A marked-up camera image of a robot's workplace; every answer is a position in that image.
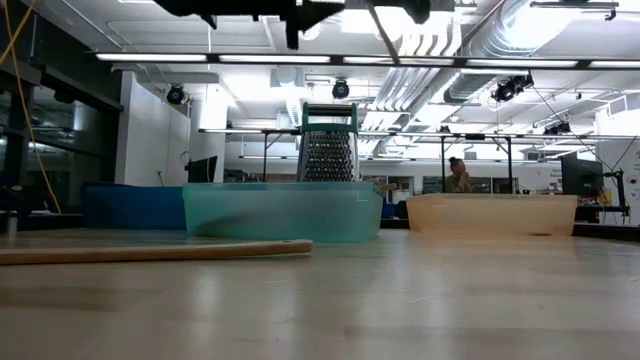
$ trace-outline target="wooden table surface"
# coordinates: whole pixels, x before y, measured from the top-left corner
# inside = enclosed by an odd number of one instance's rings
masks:
[[[193,241],[64,230],[14,245]],[[635,360],[639,339],[640,246],[598,239],[381,230],[310,256],[0,267],[2,360]]]

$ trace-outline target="person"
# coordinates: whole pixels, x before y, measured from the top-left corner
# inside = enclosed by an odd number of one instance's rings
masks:
[[[471,177],[462,159],[452,157],[449,159],[451,174],[445,182],[445,191],[448,193],[470,193]]]

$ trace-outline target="beige plastic bin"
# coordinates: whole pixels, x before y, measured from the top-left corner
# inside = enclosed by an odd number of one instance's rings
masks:
[[[412,230],[460,236],[570,236],[577,205],[573,195],[430,194],[407,200]]]

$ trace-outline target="teal plastic bin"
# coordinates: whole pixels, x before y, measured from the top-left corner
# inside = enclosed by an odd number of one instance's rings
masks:
[[[186,184],[190,236],[362,243],[380,228],[372,183]]]

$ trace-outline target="yellow cable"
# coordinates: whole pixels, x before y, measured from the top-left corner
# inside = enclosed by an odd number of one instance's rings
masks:
[[[37,0],[33,0],[31,6],[36,3]],[[4,4],[4,17],[7,21],[7,31],[9,32],[9,37],[13,38],[11,32],[11,23],[9,19],[9,8],[7,7],[7,2]],[[33,151],[36,154],[36,159],[38,159],[38,164],[40,165],[40,171],[42,172],[42,177],[44,178],[44,182],[47,184],[47,189],[49,190],[49,194],[53,198],[53,202],[56,205],[56,210],[58,214],[62,214],[62,210],[60,210],[60,204],[58,204],[58,198],[53,192],[53,188],[51,187],[51,183],[49,182],[49,178],[47,177],[47,173],[44,171],[44,165],[42,164],[42,159],[40,158],[40,153],[38,152],[38,147],[36,146],[36,138],[33,134],[33,127],[31,126],[31,116],[29,116],[29,109],[27,108],[27,101],[24,97],[24,91],[22,90],[22,80],[20,79],[20,70],[18,68],[18,59],[16,58],[16,52],[13,47],[13,42],[17,38],[18,33],[16,33],[16,37],[9,42],[9,50],[11,51],[11,56],[13,57],[13,68],[16,71],[16,78],[18,79],[18,92],[20,93],[20,102],[22,103],[22,110],[24,112],[24,120],[27,123],[27,127],[29,128],[29,134],[31,134],[31,141],[33,142]]]
[[[5,9],[7,8],[7,2],[8,2],[8,0],[5,0],[5,2],[4,2],[4,8]],[[18,36],[22,32],[22,28],[24,27],[24,25],[27,23],[27,20],[29,19],[29,15],[31,15],[31,12],[33,11],[33,7],[36,4],[36,2],[38,2],[38,0],[32,0],[31,1],[31,5],[29,5],[29,9],[27,10],[27,13],[24,14],[24,17],[20,21],[20,25],[18,25],[18,28],[16,29],[16,35],[15,36],[11,36],[11,27],[9,27],[9,45],[7,45],[7,48],[4,49],[4,52],[2,53],[2,56],[0,57],[0,65],[4,62],[4,60],[6,59],[7,55],[9,55],[9,50],[13,49],[13,45],[16,42],[16,40],[18,40]]]

